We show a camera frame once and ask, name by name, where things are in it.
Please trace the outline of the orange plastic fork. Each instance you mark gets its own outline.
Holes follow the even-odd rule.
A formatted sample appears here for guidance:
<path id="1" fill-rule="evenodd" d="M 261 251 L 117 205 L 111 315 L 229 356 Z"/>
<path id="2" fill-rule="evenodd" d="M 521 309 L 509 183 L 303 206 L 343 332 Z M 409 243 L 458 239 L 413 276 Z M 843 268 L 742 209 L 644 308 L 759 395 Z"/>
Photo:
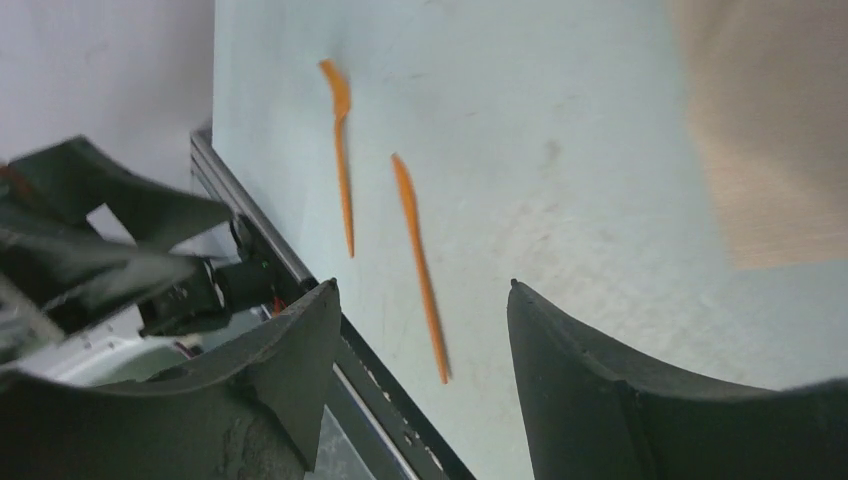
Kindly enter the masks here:
<path id="1" fill-rule="evenodd" d="M 334 115 L 334 144 L 336 167 L 341 196 L 342 215 L 347 250 L 350 258 L 355 255 L 354 216 L 350 175 L 345 146 L 345 121 L 352 107 L 351 90 L 346 77 L 332 59 L 323 59 L 319 68 L 331 90 Z"/>

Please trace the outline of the orange plastic knife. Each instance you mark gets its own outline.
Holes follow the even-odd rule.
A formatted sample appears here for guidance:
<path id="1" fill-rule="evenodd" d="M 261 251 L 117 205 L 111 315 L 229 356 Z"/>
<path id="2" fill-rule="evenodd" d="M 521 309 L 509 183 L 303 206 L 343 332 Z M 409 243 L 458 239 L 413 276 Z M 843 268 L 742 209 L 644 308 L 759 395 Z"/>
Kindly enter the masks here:
<path id="1" fill-rule="evenodd" d="M 410 238 L 420 286 L 423 309 L 426 316 L 430 341 L 440 382 L 443 385 L 447 385 L 450 379 L 449 361 L 436 296 L 422 240 L 414 184 L 409 170 L 400 155 L 393 153 L 390 159 L 396 179 L 401 206 L 406 220 L 407 231 Z"/>

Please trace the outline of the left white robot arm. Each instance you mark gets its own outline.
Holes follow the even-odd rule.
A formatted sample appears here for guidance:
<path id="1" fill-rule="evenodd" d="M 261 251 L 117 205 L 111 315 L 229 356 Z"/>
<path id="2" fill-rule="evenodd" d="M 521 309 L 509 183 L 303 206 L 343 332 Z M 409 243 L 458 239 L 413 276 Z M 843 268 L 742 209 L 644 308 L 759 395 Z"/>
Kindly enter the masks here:
<path id="1" fill-rule="evenodd" d="M 1 365 L 141 379 L 277 302 L 284 273 L 225 203 L 140 176 L 83 135 L 1 167 Z"/>

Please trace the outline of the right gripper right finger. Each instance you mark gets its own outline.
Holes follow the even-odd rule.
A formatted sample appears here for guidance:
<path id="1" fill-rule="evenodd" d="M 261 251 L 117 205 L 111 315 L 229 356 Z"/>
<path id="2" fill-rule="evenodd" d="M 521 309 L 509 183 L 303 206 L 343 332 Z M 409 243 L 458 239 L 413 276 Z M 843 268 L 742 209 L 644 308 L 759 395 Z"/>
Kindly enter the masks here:
<path id="1" fill-rule="evenodd" d="M 847 383 L 773 391 L 700 375 L 573 318 L 520 281 L 514 374 L 538 479 L 843 479 Z"/>

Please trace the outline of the beige cloth napkin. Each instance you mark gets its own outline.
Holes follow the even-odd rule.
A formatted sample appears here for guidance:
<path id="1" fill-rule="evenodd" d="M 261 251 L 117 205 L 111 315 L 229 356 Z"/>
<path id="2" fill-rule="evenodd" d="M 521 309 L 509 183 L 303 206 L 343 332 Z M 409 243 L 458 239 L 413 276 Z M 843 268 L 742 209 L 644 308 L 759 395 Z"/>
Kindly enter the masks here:
<path id="1" fill-rule="evenodd" d="M 690 130 L 739 268 L 847 255 L 847 5 L 672 1 Z"/>

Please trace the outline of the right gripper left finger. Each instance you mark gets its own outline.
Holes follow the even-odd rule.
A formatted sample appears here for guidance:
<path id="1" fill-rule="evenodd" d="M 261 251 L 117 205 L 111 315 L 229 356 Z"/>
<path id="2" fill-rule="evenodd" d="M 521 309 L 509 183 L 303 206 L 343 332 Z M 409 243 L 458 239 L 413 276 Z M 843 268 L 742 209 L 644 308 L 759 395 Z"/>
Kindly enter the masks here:
<path id="1" fill-rule="evenodd" d="M 315 468 L 340 339 L 323 282 L 151 379 L 77 387 L 1 375 L 5 479 L 300 479 Z"/>

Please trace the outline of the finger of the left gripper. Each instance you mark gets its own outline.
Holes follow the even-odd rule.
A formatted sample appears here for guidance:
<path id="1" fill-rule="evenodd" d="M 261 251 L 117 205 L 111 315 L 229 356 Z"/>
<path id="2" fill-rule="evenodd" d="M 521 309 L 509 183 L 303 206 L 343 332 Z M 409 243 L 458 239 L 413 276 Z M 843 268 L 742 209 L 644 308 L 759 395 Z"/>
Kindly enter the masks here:
<path id="1" fill-rule="evenodd" d="M 26 206 L 51 219 L 79 226 L 106 205 L 136 243 L 164 250 L 233 218 L 220 201 L 131 172 L 85 136 L 13 159 L 6 178 Z"/>
<path id="2" fill-rule="evenodd" d="M 191 277 L 199 259 L 106 240 L 1 208 L 1 273 L 65 332 L 78 332 Z"/>

